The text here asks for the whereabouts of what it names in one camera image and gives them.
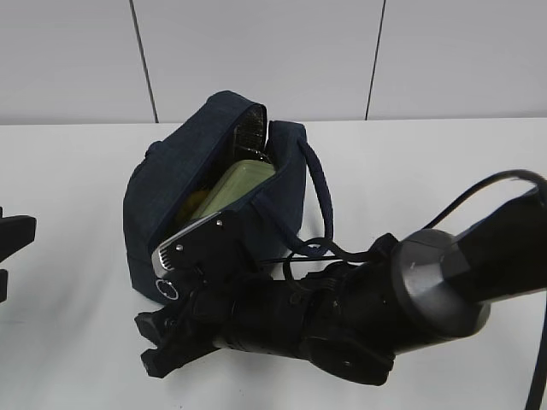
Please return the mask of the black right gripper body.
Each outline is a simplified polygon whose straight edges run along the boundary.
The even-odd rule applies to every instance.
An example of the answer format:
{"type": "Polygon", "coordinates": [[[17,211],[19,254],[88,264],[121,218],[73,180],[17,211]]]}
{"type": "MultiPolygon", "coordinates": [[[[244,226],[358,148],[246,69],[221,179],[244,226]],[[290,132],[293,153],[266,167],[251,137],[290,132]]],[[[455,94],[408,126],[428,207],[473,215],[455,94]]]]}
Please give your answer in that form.
{"type": "Polygon", "coordinates": [[[165,378],[216,350],[238,349],[231,334],[235,301],[228,294],[192,294],[155,312],[138,313],[134,321],[140,335],[154,344],[140,355],[147,374],[165,378]]]}

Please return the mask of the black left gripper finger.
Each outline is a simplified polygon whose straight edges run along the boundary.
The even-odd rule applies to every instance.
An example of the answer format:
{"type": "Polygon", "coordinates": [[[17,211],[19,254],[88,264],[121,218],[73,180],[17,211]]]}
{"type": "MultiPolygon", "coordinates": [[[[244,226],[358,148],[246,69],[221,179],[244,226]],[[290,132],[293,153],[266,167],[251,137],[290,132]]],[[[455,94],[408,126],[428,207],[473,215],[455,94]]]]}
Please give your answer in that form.
{"type": "Polygon", "coordinates": [[[37,219],[30,215],[4,216],[1,208],[1,262],[35,240],[37,219]]]}

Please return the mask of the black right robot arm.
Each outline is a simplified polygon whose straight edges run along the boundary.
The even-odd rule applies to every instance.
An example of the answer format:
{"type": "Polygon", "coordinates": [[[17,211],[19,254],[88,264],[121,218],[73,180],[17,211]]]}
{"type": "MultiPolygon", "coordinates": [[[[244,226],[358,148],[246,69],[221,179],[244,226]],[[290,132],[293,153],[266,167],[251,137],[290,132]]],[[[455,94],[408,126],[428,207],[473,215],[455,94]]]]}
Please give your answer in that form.
{"type": "Polygon", "coordinates": [[[546,287],[546,182],[511,170],[479,183],[521,179],[532,188],[458,235],[434,223],[404,240],[386,234],[361,253],[322,238],[328,265],[281,280],[244,246],[241,219],[211,214],[161,244],[159,285],[171,302],[140,313],[147,373],[163,378],[218,349],[306,360],[338,378],[383,384],[398,354],[472,336],[491,305],[546,287]]]}

